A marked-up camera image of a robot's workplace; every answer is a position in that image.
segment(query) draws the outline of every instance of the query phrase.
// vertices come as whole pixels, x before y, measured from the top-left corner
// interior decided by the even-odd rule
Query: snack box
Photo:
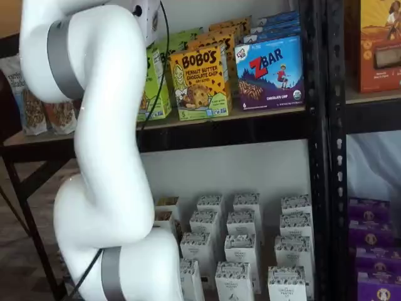
[[[274,23],[274,24],[266,24],[265,26],[257,26],[257,27],[252,27],[249,30],[249,33],[255,34],[255,33],[262,33],[264,31],[271,31],[271,30],[286,30],[290,27],[293,26],[300,26],[299,20],[292,20],[292,21],[287,21],[287,22],[280,22],[280,23]]]
[[[303,104],[299,36],[236,46],[239,95],[244,110]]]
[[[223,240],[221,238],[221,216],[213,210],[195,211],[189,225],[193,233],[210,233],[217,260],[224,259]]]
[[[227,230],[229,235],[255,235],[258,244],[259,237],[256,231],[255,211],[241,210],[234,211],[228,214]]]
[[[248,263],[219,262],[215,279],[219,301],[254,301]]]
[[[183,228],[185,230],[185,226],[182,224],[184,217],[182,214],[182,208],[181,208],[181,203],[179,201],[179,197],[172,196],[169,198],[160,198],[156,203],[155,212],[160,213],[164,211],[171,211],[175,223],[177,239],[178,241],[180,241],[180,239],[182,238]]]
[[[170,64],[180,120],[229,115],[232,101],[224,44],[173,53]]]
[[[294,19],[299,19],[299,11],[289,11],[285,13],[275,14],[273,16],[268,16],[264,18],[259,18],[255,22],[255,26],[265,26],[271,23],[288,22]]]
[[[303,267],[269,267],[268,288],[272,301],[306,301]]]
[[[350,220],[348,241],[350,246],[394,246],[391,224]]]
[[[273,40],[278,38],[285,38],[286,36],[291,36],[294,34],[300,34],[301,28],[298,26],[293,26],[284,31],[265,31],[263,33],[249,34],[243,37],[242,42],[244,44],[254,43],[258,41]]]
[[[169,230],[177,239],[177,230],[171,211],[156,212],[154,226]]]
[[[280,216],[281,236],[307,236],[311,241],[312,267],[315,271],[315,244],[311,215],[304,212],[282,214]]]
[[[401,248],[357,248],[355,265],[378,272],[401,272]]]
[[[252,16],[248,16],[245,18],[238,18],[238,19],[233,19],[225,22],[220,22],[220,23],[215,23],[209,26],[209,31],[217,30],[220,28],[225,28],[225,27],[233,27],[235,25],[242,25],[241,28],[241,36],[244,34],[249,33],[249,29],[251,28],[251,21],[252,21]]]
[[[401,276],[385,272],[357,271],[358,301],[401,300]]]
[[[306,294],[309,300],[315,299],[315,279],[313,278],[311,240],[307,236],[277,236],[274,241],[277,266],[304,267]]]
[[[242,193],[234,196],[234,210],[240,211],[244,209],[253,210],[255,212],[256,231],[262,245],[264,245],[264,229],[263,229],[263,209],[259,202],[259,193]]]
[[[224,244],[227,261],[248,262],[254,293],[262,292],[262,271],[258,246],[254,235],[227,235]]]
[[[200,279],[202,280],[203,288],[215,289],[216,260],[214,258],[211,234],[185,232],[180,247],[182,256],[185,259],[199,262]]]
[[[388,223],[390,221],[390,202],[378,199],[350,198],[348,217]]]
[[[184,301],[205,301],[197,260],[180,259],[180,278]]]
[[[150,110],[156,101],[157,92],[163,75],[163,64],[160,58],[160,51],[155,45],[147,48],[148,71],[146,76],[145,91],[140,102],[138,121],[145,121]],[[163,81],[162,90],[155,110],[150,117],[150,120],[164,119],[171,112],[171,103],[169,98],[169,89],[166,81]]]

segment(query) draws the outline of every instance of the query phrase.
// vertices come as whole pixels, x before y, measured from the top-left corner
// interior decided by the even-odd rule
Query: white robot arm
[[[81,174],[56,196],[54,226],[85,300],[182,300],[174,236],[152,229],[154,201],[135,140],[145,85],[145,45],[154,39],[160,0],[24,0],[21,68],[42,101],[83,97],[75,132]]]

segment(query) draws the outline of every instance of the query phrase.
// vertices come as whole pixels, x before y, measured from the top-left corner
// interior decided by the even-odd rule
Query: snack bag
[[[0,59],[0,69],[13,91],[24,133],[26,135],[38,135],[46,132],[48,129],[43,105],[26,86],[21,73],[19,55]]]

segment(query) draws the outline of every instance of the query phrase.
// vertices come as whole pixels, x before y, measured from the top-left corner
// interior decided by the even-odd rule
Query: white box
[[[274,241],[277,266],[301,266],[305,270],[306,295],[308,300],[315,299],[315,279],[313,276],[312,252],[310,237],[277,236]]]
[[[233,211],[228,214],[227,231],[229,235],[252,235],[259,241],[255,226],[255,212],[253,210]]]
[[[197,260],[180,259],[180,277],[184,301],[205,301]]]
[[[261,261],[254,235],[227,235],[224,244],[227,261],[249,263],[254,293],[262,293]]]
[[[180,208],[180,202],[178,196],[172,196],[169,198],[160,198],[155,206],[155,212],[171,211],[173,219],[175,221],[175,231],[177,233],[178,241],[182,238],[182,210]]]
[[[211,234],[185,232],[180,247],[185,259],[195,259],[199,262],[200,279],[204,289],[215,289],[216,260]]]
[[[311,215],[302,212],[282,214],[280,216],[280,235],[309,236],[311,238],[312,267],[315,272],[315,244]]]
[[[254,301],[248,263],[219,262],[216,286],[219,301]]]
[[[303,267],[269,267],[269,296],[272,301],[306,301]]]
[[[224,259],[224,240],[221,239],[221,215],[213,210],[195,211],[189,220],[193,233],[210,233],[212,235],[213,249],[216,262]]]
[[[175,236],[175,239],[177,239],[177,232],[171,211],[156,212],[153,225],[169,230]]]
[[[259,193],[236,194],[233,206],[235,211],[244,209],[255,211],[256,230],[262,245],[264,245],[263,210],[259,203],[259,198]]]

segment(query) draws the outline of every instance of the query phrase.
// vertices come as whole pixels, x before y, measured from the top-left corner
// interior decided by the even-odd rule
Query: blue box
[[[239,95],[244,110],[303,104],[305,93],[299,36],[237,45],[235,53]]]
[[[277,22],[287,22],[294,19],[299,19],[298,11],[290,11],[288,13],[275,14],[273,16],[268,16],[264,18],[259,18],[255,22],[255,27],[265,26],[266,24],[277,23]]]

